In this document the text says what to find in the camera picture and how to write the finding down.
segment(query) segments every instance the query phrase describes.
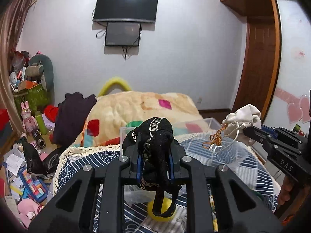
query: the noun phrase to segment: black strap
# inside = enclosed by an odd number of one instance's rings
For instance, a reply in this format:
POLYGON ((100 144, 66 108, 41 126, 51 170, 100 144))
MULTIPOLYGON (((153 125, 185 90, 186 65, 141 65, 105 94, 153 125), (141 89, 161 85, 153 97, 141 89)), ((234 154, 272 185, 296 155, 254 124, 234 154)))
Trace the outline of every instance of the black strap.
POLYGON ((153 207, 152 207, 152 212, 155 216, 171 217, 174 214, 175 208, 176 208, 176 200, 177 200, 177 196, 178 196, 178 192, 180 188, 181 186, 176 186, 176 188, 174 188, 175 190, 172 191, 172 203, 170 207, 164 213, 161 213, 161 208, 162 208, 163 198, 164 198, 164 189, 162 189, 161 187, 158 187, 156 194, 155 194, 156 196, 153 202, 153 207))

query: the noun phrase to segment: heart decoration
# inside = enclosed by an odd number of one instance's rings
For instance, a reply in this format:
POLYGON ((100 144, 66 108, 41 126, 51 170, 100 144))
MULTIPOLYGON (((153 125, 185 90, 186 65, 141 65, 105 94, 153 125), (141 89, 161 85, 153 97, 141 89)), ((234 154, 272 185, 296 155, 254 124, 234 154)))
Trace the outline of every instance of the heart decoration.
POLYGON ((289 103, 287 105, 287 115, 290 123, 297 123, 302 120, 302 123, 309 122, 311 117, 309 115, 310 100, 307 95, 302 95, 299 99, 299 104, 289 103))

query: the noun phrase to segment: silver screw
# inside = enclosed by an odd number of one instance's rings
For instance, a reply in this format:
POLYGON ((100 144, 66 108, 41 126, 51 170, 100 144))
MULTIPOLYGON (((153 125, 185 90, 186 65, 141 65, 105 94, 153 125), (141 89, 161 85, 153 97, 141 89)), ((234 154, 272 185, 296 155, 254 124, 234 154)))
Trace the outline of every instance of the silver screw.
POLYGON ((226 165, 220 165, 218 166, 219 170, 222 171, 222 172, 225 172, 228 170, 228 167, 226 165))
POLYGON ((185 162, 190 162, 192 158, 190 156, 183 156, 182 160, 185 162))
POLYGON ((84 166, 82 167, 82 169, 83 169, 84 171, 88 172, 88 171, 91 171, 92 166, 91 166, 91 165, 84 165, 84 166))
POLYGON ((122 155, 122 156, 119 157, 119 161, 121 161, 121 162, 125 162, 127 160, 128 160, 128 157, 125 156, 125 155, 122 155))

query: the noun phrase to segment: small black monitor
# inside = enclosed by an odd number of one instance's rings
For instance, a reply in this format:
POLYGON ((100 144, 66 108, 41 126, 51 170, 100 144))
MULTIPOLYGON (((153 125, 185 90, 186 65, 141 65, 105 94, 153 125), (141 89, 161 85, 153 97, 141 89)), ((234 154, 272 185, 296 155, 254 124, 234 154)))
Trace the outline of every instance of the small black monitor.
POLYGON ((140 23, 108 22, 105 46, 139 46, 140 33, 140 23))
POLYGON ((155 23, 158 0, 97 0, 94 21, 155 23))

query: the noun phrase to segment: beige blanket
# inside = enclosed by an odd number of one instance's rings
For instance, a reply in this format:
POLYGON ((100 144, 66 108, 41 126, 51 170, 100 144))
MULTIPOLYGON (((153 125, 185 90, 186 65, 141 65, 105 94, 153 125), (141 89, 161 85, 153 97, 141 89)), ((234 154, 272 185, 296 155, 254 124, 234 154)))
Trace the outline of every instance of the beige blanket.
POLYGON ((154 116, 165 117, 170 123, 202 119, 192 99, 184 94, 128 91, 100 96, 73 146, 104 145, 105 141, 119 137, 120 127, 154 116))

